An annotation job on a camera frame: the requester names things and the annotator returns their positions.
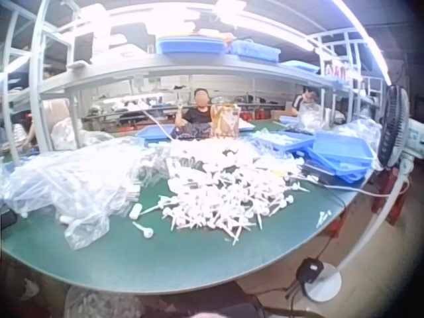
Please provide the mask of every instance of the electric fan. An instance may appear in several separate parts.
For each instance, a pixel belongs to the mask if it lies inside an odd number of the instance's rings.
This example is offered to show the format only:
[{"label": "electric fan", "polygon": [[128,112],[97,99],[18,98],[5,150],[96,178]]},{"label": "electric fan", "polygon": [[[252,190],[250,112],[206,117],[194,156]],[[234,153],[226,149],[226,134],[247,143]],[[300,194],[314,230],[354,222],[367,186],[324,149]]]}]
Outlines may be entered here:
[{"label": "electric fan", "polygon": [[409,101],[407,93],[400,86],[388,88],[386,108],[382,122],[382,136],[378,148],[378,159],[385,169],[399,163],[399,175],[380,214],[373,219],[351,252],[337,266],[324,263],[324,270],[313,284],[305,284],[305,293],[314,301],[333,299],[341,289],[340,271],[370,241],[386,220],[413,169],[415,158],[424,158],[424,124],[408,119]]}]

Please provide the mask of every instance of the floor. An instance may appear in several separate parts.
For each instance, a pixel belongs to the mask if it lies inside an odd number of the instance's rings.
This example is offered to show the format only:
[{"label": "floor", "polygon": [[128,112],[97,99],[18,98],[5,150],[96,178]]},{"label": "floor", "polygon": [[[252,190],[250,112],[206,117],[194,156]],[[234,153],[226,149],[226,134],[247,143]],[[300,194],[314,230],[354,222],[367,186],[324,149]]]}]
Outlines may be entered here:
[{"label": "floor", "polygon": [[[384,310],[385,305],[390,303],[407,281],[421,256],[424,235],[422,180],[424,168],[416,166],[411,191],[398,222],[394,227],[385,223],[373,240],[342,271],[343,285],[337,297],[327,303],[317,304],[299,293],[294,301],[294,309],[313,311],[329,318],[375,317],[378,311]],[[369,185],[367,189],[375,191]],[[372,217],[371,203],[371,197],[359,195],[356,198],[340,237],[331,241],[321,257],[322,261],[337,265],[347,255]],[[287,287],[301,261],[308,256],[316,256],[327,241],[327,237],[317,237],[283,260],[240,279],[238,284],[247,293]],[[10,262],[12,266],[2,266],[2,284],[12,286],[11,292],[22,295],[24,288],[22,284],[16,284],[17,278],[22,280],[22,277],[26,277],[37,282],[40,293],[34,297],[36,303],[47,309],[51,317],[63,317],[69,286],[29,272],[12,260]],[[259,296],[259,300],[265,306],[290,308],[282,291],[264,293]]]}]

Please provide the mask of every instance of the fan guard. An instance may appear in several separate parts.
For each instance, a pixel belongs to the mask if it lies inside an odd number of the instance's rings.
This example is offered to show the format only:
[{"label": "fan guard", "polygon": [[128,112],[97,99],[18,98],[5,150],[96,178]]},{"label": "fan guard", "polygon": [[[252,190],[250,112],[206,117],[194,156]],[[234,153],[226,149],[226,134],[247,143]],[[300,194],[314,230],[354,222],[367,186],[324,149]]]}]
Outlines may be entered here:
[{"label": "fan guard", "polygon": [[408,124],[409,102],[407,93],[398,85],[388,88],[386,109],[378,159],[385,168],[391,168],[399,160],[405,146]]}]

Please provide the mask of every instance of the fan stand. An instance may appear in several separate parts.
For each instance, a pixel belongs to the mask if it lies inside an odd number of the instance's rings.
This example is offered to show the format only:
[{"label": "fan stand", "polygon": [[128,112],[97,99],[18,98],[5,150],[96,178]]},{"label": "fan stand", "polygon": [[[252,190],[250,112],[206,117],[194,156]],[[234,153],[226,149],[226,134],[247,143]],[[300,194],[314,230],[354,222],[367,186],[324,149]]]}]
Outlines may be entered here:
[{"label": "fan stand", "polygon": [[407,181],[413,169],[415,157],[407,152],[401,153],[399,165],[399,176],[393,186],[393,190],[387,198],[380,214],[371,220],[365,233],[359,238],[351,252],[335,268],[333,265],[324,263],[324,270],[320,273],[316,281],[312,284],[305,284],[305,293],[309,299],[316,302],[329,301],[340,291],[342,285],[341,271],[346,265],[362,250],[362,248],[372,239],[377,230],[386,220],[402,189],[403,183]]}]

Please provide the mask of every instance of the ceiling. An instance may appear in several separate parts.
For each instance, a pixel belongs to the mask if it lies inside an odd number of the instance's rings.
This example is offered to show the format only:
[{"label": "ceiling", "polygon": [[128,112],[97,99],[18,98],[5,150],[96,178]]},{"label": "ceiling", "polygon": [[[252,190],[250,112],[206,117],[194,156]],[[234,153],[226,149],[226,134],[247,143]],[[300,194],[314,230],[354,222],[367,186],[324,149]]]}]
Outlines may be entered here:
[{"label": "ceiling", "polygon": [[[305,34],[313,34],[324,30],[351,27],[350,21],[340,12],[331,0],[245,0],[246,11],[268,17],[275,21],[284,23],[289,27],[297,29]],[[36,13],[40,0],[13,0],[13,2]],[[46,20],[53,25],[61,26],[70,22],[71,11],[67,6],[60,4],[59,0],[51,0]],[[106,9],[114,9],[127,5],[151,2],[172,2],[153,0],[76,0],[80,7],[94,3],[102,3]],[[216,0],[195,0],[202,3],[216,3]],[[424,64],[424,44],[418,41],[417,31],[420,27],[417,17],[405,0],[344,0],[346,5],[358,17],[360,22],[367,28],[369,34],[374,37],[380,49],[384,51],[386,58],[409,60],[410,64]],[[0,42],[4,41],[10,12],[0,7]],[[18,21],[18,27],[27,23],[24,18]],[[233,32],[237,37],[251,37],[255,42],[261,42],[282,49],[286,59],[296,57],[308,60],[308,55],[301,50],[282,43],[262,33],[235,30],[229,25],[220,22],[211,24],[209,17],[202,16],[196,21],[197,28],[218,28],[221,31]],[[146,33],[143,24],[125,25],[113,29],[113,33],[123,33],[129,43],[133,43],[143,49],[147,44],[154,42],[154,37]],[[32,27],[16,36],[13,46],[24,48],[30,46]],[[81,36],[77,41],[76,58],[88,60],[90,58],[92,36]],[[66,49],[61,44],[53,44],[46,52],[49,60],[63,62]]]}]

